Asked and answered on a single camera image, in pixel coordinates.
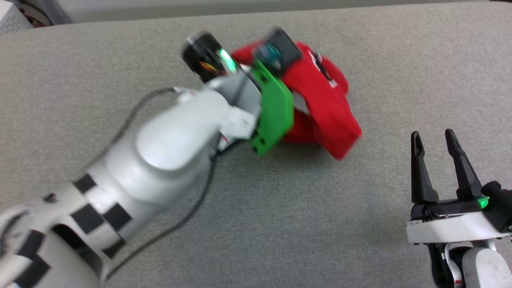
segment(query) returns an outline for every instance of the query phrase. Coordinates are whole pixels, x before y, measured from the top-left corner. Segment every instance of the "green indicator light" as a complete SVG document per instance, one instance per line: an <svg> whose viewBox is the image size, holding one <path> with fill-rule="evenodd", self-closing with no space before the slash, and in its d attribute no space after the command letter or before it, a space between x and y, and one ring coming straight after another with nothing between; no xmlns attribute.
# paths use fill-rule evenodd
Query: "green indicator light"
<svg viewBox="0 0 512 288"><path fill-rule="evenodd" d="M485 206L487 206L487 204L489 204L489 197L482 197L480 199L477 200L478 203L480 203L480 206L482 207L482 209L485 208Z"/></svg>
<svg viewBox="0 0 512 288"><path fill-rule="evenodd" d="M226 63L227 68L234 73L237 70L237 64L233 61L231 56L229 56L229 53L227 53L226 50L221 49L219 54Z"/></svg>

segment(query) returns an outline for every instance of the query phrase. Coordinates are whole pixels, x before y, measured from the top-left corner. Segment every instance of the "red cloth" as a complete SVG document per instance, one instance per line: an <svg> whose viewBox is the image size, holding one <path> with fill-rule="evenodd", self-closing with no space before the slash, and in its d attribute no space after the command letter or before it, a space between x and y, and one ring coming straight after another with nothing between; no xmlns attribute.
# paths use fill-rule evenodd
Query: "red cloth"
<svg viewBox="0 0 512 288"><path fill-rule="evenodd" d="M307 115L295 109L293 128L283 141L321 143L336 159L343 158L357 139L361 128L352 116L347 98L349 84L330 60L297 42L302 58L281 77L284 84L306 100ZM237 49L233 58L241 64L252 63L252 52L261 42Z"/></svg>

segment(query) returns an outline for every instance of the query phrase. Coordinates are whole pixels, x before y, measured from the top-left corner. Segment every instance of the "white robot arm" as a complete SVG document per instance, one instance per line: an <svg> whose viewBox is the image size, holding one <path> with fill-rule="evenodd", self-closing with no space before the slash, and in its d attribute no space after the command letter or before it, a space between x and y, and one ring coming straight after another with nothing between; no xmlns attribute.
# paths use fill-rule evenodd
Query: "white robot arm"
<svg viewBox="0 0 512 288"><path fill-rule="evenodd" d="M429 248L432 276L438 288L512 287L510 269L494 243L496 238L512 235L512 202L499 198L508 198L512 192L493 186L493 182L482 188L455 133L447 129L445 136L459 189L457 199L439 201L423 161L425 152L419 133L411 135L414 206L407 223L409 242ZM473 247L451 248L454 243L467 241Z"/></svg>
<svg viewBox="0 0 512 288"><path fill-rule="evenodd" d="M233 76L258 111L246 77ZM0 287L100 287L117 251L208 172L221 133L251 137L257 115L215 90L194 94L123 137L80 179L4 213Z"/></svg>
<svg viewBox="0 0 512 288"><path fill-rule="evenodd" d="M183 58L204 89L181 89L178 105L116 136L79 179L0 214L0 288L102 286L119 249L199 182L226 139L251 139L260 155L275 145L293 124L275 75L301 54L281 29L261 51L270 46L281 53L243 71L211 34L189 38Z"/></svg>

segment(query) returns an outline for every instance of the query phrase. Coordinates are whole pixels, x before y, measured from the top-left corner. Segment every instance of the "black cable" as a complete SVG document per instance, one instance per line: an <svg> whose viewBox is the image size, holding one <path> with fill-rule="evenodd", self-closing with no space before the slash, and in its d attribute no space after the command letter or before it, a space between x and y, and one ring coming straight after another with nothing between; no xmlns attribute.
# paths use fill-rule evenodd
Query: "black cable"
<svg viewBox="0 0 512 288"><path fill-rule="evenodd" d="M119 263L116 267L114 267L110 271L110 273L106 277L107 279L110 279L112 276L114 276L121 268L123 268L123 266L125 266L128 262L130 262L135 256L139 255L141 252L146 250L148 247L150 247L151 245L155 244L156 242L158 242L162 238L168 236L172 232L178 230L179 228L182 228L183 226L185 226L185 224L187 224L187 222L190 219L192 219L195 216L196 212L199 210L199 208L203 204L204 200L206 199L206 195L208 194L208 191L210 189L210 186L211 186L211 183L212 183L212 180L213 180L213 177L214 177L214 170L215 170L216 163L217 163L217 155L214 155L212 157L212 159L211 159L210 173L208 174L208 178L206 180L206 184L205 184L205 187L203 189L203 192L201 193L201 196L199 197L199 200L196 202L196 204L194 204L194 206L187 213L187 215L183 219L181 219L177 224L175 224L171 228L163 231L162 233L158 234L157 236L155 236L154 238L152 238L148 242L146 242L143 245L141 245L135 251L133 251L128 257L126 257L124 260L122 260L121 263Z"/></svg>
<svg viewBox="0 0 512 288"><path fill-rule="evenodd" d="M240 99L240 96L242 94L243 88L245 87L245 85L248 82L249 73L250 73L250 70L244 72L246 77L245 77L245 79L242 80L242 82L240 83L240 86L237 88L236 95L234 97L235 101L233 102L233 105L236 105L236 103ZM240 143L240 141L235 141L234 143L232 143L227 148L232 148L232 147L235 146L235 144L238 144L238 143ZM114 276L117 272L119 272L119 270L121 268L123 268L128 262L130 262L134 257L136 257L137 255L142 253L144 250L146 250L147 248L149 248L151 245L155 244L156 242L158 242L162 238L165 238L169 234L171 234L171 233L175 232L176 230L178 230L179 228L182 228L183 226L185 226L185 224L187 224L187 222L195 216L196 212L199 210L201 205L204 203L204 200L206 199L206 195L208 194L208 191L210 189L210 186L211 186L211 183L212 183L212 180L213 180L213 176L214 176L214 170L215 170L215 165L216 165L217 157L220 156L220 155L223 155L224 152L226 152L227 148L224 149L224 151L220 151L220 152L218 150L216 150L215 154L213 155L213 157L211 159L210 173L208 174L208 178L206 180L206 184L205 184L205 187L203 189L203 192L201 193L201 196L199 197L199 200L196 202L196 204L194 204L194 206L187 213L187 215L183 219L181 219L177 224L175 224L174 226L170 227L169 229L161 232L160 234L158 234L154 238L150 239L148 242L146 242L143 245L141 245L139 248L137 248L135 251L133 251L130 255L128 255L124 260L122 260L117 266L115 266L109 272L109 274L106 277L107 280L112 278L112 276Z"/></svg>
<svg viewBox="0 0 512 288"><path fill-rule="evenodd" d="M162 88L162 89L158 89L158 90L154 90L154 91L151 91L149 94L147 94L146 96L144 96L144 98L142 98L138 103L137 105L135 105L135 107L132 108L132 111L130 112L130 114L128 115L128 117L126 118L126 120L124 121L123 125L121 126L121 128L119 128L119 130L117 130L117 133L116 135L114 136L114 138L112 138L112 140L110 140L110 142L107 144L107 146L96 156L94 157L94 159L92 161L90 161L85 167L84 167L84 170L85 169L88 169L92 164L96 163L99 159L101 159L103 156L105 156L105 154L110 150L110 148L115 144L117 143L117 141L119 141L119 139L121 139L125 134L126 132L128 131L128 129L130 128L130 126L132 125L133 121L135 120L135 118L137 117L137 115L139 114L139 111L151 100L153 100L156 96L160 96L160 95L163 95L163 94L166 94L166 93L169 93L169 92L176 92L174 90L174 87L167 87L167 88Z"/></svg>
<svg viewBox="0 0 512 288"><path fill-rule="evenodd" d="M30 6L32 9L36 10L37 12L41 13L44 17L46 17L46 19L48 19L48 22L50 23L50 25L53 25L53 22L50 20L50 18L48 17L48 15L41 10L41 8L37 7L36 5L28 2L27 0L19 0L21 3L27 5L27 6Z"/></svg>

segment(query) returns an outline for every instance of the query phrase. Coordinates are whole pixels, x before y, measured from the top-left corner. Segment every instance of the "gray fabric surface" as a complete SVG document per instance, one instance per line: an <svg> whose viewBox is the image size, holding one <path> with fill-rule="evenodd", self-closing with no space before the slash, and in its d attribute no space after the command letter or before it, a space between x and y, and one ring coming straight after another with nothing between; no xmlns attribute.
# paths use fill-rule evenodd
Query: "gray fabric surface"
<svg viewBox="0 0 512 288"><path fill-rule="evenodd" d="M432 183L454 198L452 128L482 183L512 188L512 5L464 3L141 20L0 37L0 209L75 177L150 90L199 81L180 58L209 30L232 50L281 25L331 58L364 136L336 161L314 146L247 144L219 159L205 205L108 287L433 287L407 244L410 134ZM161 98L147 119L174 102ZM120 258L185 215L198 188ZM499 251L512 263L512 249Z"/></svg>

